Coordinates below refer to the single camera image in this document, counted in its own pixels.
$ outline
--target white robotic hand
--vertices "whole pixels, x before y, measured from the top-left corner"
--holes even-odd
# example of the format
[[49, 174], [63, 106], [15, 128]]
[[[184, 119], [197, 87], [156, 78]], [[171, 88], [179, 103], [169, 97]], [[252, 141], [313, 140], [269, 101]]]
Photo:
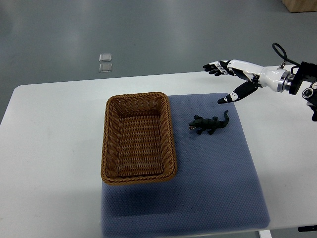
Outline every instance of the white robotic hand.
[[284, 70], [282, 67], [270, 70], [266, 67], [235, 59], [212, 62], [204, 65], [203, 68], [206, 72], [215, 76], [229, 74], [246, 80], [231, 94], [219, 99], [219, 104], [239, 101], [255, 92], [259, 87], [268, 86], [275, 92], [289, 90], [294, 78], [291, 76], [291, 72]]

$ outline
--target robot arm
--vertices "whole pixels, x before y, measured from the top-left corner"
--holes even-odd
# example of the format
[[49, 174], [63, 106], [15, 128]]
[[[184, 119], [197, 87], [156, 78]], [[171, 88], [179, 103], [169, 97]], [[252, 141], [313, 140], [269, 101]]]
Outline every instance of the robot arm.
[[235, 59], [212, 62], [204, 65], [204, 69], [215, 76], [230, 74], [246, 80], [231, 94], [218, 100], [219, 104], [239, 101], [255, 92], [259, 87], [269, 87], [275, 92], [283, 92], [287, 85], [285, 79], [291, 75], [282, 68], [269, 70], [266, 67]]
[[[283, 55], [276, 49], [276, 46], [280, 48]], [[285, 50], [279, 44], [273, 43], [272, 47], [284, 59], [281, 66], [276, 70], [270, 70], [266, 67], [240, 60], [222, 60], [203, 66], [209, 74], [214, 74], [215, 76], [229, 74], [238, 76], [246, 81], [233, 90], [232, 93], [219, 99], [218, 103], [239, 101], [255, 92], [259, 87], [269, 87], [274, 92], [286, 90], [290, 94], [296, 95], [302, 82], [307, 81], [312, 84], [302, 92], [302, 97], [307, 101], [307, 106], [314, 112], [312, 120], [317, 121], [317, 65], [306, 62], [298, 64], [287, 58]], [[293, 68], [298, 68], [296, 74], [293, 73], [293, 68], [291, 72], [283, 69], [286, 62], [294, 64]]]

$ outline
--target basket rim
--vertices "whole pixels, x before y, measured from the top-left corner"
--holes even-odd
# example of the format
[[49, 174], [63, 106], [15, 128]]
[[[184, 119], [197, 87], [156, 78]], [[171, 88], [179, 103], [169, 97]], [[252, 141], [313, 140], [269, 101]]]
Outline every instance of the basket rim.
[[112, 102], [114, 100], [120, 98], [137, 98], [137, 97], [162, 97], [165, 100], [167, 107], [167, 116], [171, 118], [171, 111], [170, 111], [170, 104], [168, 96], [162, 92], [149, 92], [149, 93], [136, 93], [136, 94], [121, 94], [115, 95], [108, 99], [106, 103], [106, 110], [105, 110], [105, 126], [104, 126], [104, 141], [103, 141], [103, 150], [102, 150], [102, 164], [101, 164], [101, 177], [103, 182], [109, 185], [128, 185], [128, 184], [135, 184], [135, 183], [148, 183], [148, 182], [159, 182], [159, 181], [167, 181], [172, 179], [177, 172], [177, 158], [176, 158], [176, 151], [175, 151], [175, 144], [174, 144], [174, 135], [172, 129], [171, 120], [168, 122], [169, 130], [167, 130], [167, 138], [168, 138], [168, 151], [170, 152], [170, 156], [168, 159], [169, 162], [169, 173], [167, 174], [159, 174], [159, 175], [149, 175], [149, 176], [135, 176], [135, 177], [114, 177], [109, 178], [106, 175], [106, 155], [107, 155], [107, 141], [108, 141], [108, 130], [109, 130], [109, 114], [106, 112], [109, 110]]

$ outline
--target toy crocodile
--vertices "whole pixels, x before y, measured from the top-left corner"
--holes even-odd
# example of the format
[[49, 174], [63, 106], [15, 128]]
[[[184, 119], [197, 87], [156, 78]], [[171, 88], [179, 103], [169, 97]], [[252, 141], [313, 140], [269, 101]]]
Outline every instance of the toy crocodile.
[[226, 110], [223, 115], [225, 120], [218, 120], [218, 117], [213, 117], [212, 119], [204, 119], [198, 115], [195, 115], [195, 120], [189, 123], [189, 129], [193, 130], [197, 127], [200, 127], [201, 129], [197, 130], [198, 135], [201, 135], [202, 132], [207, 129], [211, 129], [208, 131], [208, 134], [212, 135], [216, 129], [224, 128], [228, 125], [228, 110]]

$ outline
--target crocodile tail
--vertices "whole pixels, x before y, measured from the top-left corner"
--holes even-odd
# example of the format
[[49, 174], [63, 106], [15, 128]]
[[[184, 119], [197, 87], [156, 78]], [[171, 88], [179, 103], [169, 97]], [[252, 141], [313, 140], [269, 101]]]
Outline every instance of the crocodile tail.
[[226, 110], [223, 115], [224, 115], [224, 125], [226, 126], [228, 125], [228, 122], [229, 122], [228, 110]]
[[219, 128], [224, 128], [224, 127], [226, 127], [226, 126], [228, 125], [228, 123], [229, 123], [228, 110], [226, 110], [223, 115], [224, 115], [224, 120], [221, 121], [221, 125], [220, 125], [221, 127], [219, 127]]

